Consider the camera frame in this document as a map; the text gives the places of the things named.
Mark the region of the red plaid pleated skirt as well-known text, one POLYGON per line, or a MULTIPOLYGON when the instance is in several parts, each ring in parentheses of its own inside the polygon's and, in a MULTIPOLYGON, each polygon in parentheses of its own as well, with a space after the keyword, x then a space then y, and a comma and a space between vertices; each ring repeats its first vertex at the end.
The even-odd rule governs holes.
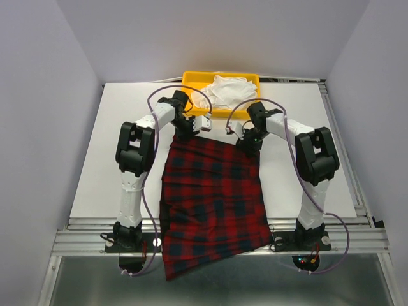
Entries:
POLYGON ((160 227, 167 280, 270 244, 260 155, 195 136, 174 138, 161 179, 160 227))

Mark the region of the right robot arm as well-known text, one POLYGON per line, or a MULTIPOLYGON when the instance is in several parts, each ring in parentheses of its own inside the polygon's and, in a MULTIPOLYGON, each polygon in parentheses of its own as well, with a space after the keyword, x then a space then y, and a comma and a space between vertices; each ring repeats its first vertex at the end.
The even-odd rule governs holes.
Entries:
POLYGON ((253 127, 227 121, 226 132, 237 136, 237 147, 249 156, 262 148, 263 139, 275 135, 288 144, 297 179, 302 188, 301 209, 293 231, 276 231, 273 246, 277 252, 331 249, 324 224, 326 192, 340 161, 331 131, 309 127, 288 118, 283 106, 267 110, 264 99, 250 99, 247 108, 253 127))

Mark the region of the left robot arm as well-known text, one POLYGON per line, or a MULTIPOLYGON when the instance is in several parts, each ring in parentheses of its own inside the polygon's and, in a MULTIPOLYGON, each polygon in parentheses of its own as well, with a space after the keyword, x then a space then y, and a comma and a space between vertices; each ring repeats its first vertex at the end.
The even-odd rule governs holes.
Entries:
POLYGON ((185 92, 176 90, 172 97, 159 99, 150 114, 121 125, 115 160, 121 172, 122 191, 119 215, 109 241, 127 251, 137 250, 142 243, 142 190, 156 156, 157 134, 167 124, 172 124, 181 138, 197 134, 194 120, 184 115, 188 101, 185 92))

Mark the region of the white skirt in bin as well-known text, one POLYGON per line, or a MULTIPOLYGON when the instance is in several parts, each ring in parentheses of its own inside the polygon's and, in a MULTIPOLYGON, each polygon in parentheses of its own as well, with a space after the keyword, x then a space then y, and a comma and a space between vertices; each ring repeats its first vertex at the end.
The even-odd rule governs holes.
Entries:
POLYGON ((192 80, 186 85, 204 93, 213 109, 232 110, 244 100, 258 96, 257 85, 245 77, 215 74, 203 80, 192 80))

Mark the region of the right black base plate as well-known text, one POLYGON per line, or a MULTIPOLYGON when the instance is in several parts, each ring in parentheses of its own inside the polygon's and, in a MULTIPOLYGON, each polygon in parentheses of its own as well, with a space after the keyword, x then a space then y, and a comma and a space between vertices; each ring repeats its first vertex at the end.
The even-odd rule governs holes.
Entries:
POLYGON ((273 245, 276 252, 312 252, 312 251, 330 251, 332 245, 329 240, 325 243, 324 235, 304 236, 296 235, 294 231, 278 231, 273 234, 273 245))

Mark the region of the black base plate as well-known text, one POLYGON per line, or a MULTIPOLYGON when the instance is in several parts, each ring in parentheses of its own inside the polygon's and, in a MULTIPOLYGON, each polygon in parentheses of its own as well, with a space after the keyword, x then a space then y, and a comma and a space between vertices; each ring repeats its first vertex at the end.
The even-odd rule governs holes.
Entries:
POLYGON ((101 238, 105 241, 104 251, 108 254, 125 254, 125 253, 153 253, 161 252, 161 237, 156 239, 153 232, 143 232, 142 237, 136 242, 126 238, 115 238, 113 233, 102 233, 101 238))
POLYGON ((325 243, 324 235, 304 236, 296 235, 294 231, 278 231, 273 234, 273 245, 276 252, 312 252, 312 251, 330 251, 332 245, 329 240, 325 243))

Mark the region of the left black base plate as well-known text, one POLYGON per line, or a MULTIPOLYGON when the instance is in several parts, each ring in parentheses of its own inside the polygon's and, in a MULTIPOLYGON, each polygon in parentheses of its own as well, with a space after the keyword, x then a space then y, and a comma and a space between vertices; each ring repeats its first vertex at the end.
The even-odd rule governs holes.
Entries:
POLYGON ((142 237, 136 242, 126 238, 115 238, 113 233, 102 233, 101 238, 105 241, 104 251, 108 254, 125 254, 125 253, 153 253, 161 252, 161 237, 156 239, 153 232, 143 232, 142 237))

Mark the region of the aluminium rail frame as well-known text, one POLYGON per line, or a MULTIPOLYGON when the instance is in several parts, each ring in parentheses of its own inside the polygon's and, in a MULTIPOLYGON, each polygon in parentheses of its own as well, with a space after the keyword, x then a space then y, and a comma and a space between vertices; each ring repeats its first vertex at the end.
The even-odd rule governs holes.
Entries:
POLYGON ((321 275, 295 270, 290 253, 262 247, 167 281, 156 256, 147 275, 121 275, 100 233, 119 212, 120 173, 114 161, 119 126, 148 110, 157 83, 106 84, 69 221, 55 236, 40 305, 401 305, 384 228, 374 225, 337 141, 341 167, 327 193, 332 249, 321 275))

